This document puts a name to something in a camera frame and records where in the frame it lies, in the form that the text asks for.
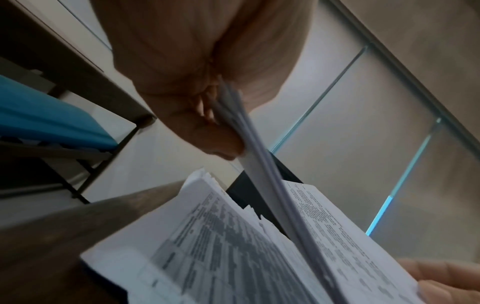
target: frosted glass partition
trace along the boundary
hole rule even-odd
[[[420,96],[369,50],[276,156],[366,231],[436,119]]]
[[[365,44],[329,1],[318,2],[305,48],[292,74],[274,100],[250,115],[269,149],[282,139]]]
[[[480,162],[435,132],[371,237],[393,256],[480,259]]]

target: open book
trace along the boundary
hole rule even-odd
[[[84,252],[131,303],[422,303],[417,282],[314,186],[281,181],[240,98],[215,115],[242,136],[247,175],[288,238],[204,171],[179,195]]]

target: blue seat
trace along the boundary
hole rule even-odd
[[[1,75],[0,136],[101,150],[118,145],[84,110]]]

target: skin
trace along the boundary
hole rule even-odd
[[[240,137],[205,94],[222,77],[248,111],[273,99],[310,29],[313,0],[91,0],[115,68],[158,118],[208,154],[234,159]]]
[[[466,262],[400,259],[427,304],[480,303],[480,265]]]

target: book page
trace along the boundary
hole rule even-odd
[[[316,302],[267,235],[202,179],[81,257],[138,303]]]
[[[423,303],[417,282],[317,188],[283,182],[350,303]]]

